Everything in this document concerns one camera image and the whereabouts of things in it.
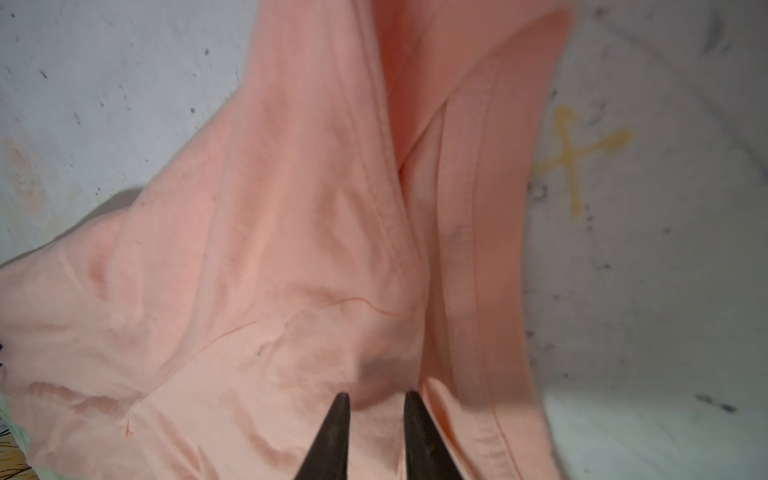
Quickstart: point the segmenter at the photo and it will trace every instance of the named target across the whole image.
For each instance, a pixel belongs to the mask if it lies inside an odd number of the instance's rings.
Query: cloth
[[[466,478],[557,478],[521,324],[560,0],[264,0],[240,88],[127,209],[0,270],[31,465],[292,478],[334,395],[404,478],[418,388]]]

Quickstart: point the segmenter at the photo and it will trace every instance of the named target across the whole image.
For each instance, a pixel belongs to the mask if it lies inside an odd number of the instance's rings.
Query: yellow paint mark
[[[547,174],[559,166],[565,168],[565,177],[568,181],[568,189],[571,192],[571,215],[574,218],[581,215],[581,189],[578,183],[576,161],[581,157],[586,157],[600,150],[621,150],[629,144],[634,135],[632,130],[625,128],[586,147],[574,147],[568,130],[577,119],[578,117],[574,111],[565,105],[555,108],[553,118],[554,131],[560,137],[562,152],[557,157],[538,162],[533,166],[533,174],[535,176]]]

